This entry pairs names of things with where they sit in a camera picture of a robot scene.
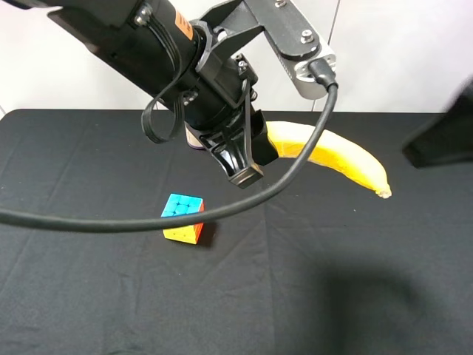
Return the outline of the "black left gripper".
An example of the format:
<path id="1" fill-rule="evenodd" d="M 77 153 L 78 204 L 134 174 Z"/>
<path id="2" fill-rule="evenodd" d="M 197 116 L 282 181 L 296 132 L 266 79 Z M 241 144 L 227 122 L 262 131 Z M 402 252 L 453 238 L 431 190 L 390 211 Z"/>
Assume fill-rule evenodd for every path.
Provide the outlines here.
<path id="1" fill-rule="evenodd" d="M 184 123 L 199 131 L 214 129 L 244 104 L 258 78 L 247 64 L 238 66 L 240 59 L 220 58 L 200 47 L 182 47 L 174 52 L 174 135 Z M 266 166 L 279 157 L 261 110 L 251 109 L 251 146 L 244 129 L 208 132 L 199 140 L 228 181 L 241 189 L 263 177 L 258 165 Z"/>

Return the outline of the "blurred black right robot arm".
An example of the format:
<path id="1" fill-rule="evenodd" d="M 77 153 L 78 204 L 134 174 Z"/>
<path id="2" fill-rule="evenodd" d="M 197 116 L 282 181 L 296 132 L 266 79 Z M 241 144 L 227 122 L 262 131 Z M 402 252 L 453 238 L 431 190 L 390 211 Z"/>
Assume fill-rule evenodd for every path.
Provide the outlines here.
<path id="1" fill-rule="evenodd" d="M 404 144 L 402 153 L 417 169 L 472 162 L 472 80 L 445 113 Z"/>

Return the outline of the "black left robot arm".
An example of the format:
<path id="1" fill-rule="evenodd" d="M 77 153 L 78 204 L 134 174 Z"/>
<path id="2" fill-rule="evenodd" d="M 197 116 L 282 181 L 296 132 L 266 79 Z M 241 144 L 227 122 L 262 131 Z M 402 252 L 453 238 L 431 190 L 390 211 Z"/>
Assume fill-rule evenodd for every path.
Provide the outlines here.
<path id="1" fill-rule="evenodd" d="M 88 51 L 172 111 L 171 137 L 188 129 L 230 182 L 245 188 L 277 153 L 251 105 L 257 75 L 239 53 L 263 28 L 226 30 L 220 38 L 238 5 L 227 1 L 188 21 L 170 1 L 13 2 L 22 10 L 47 9 Z"/>

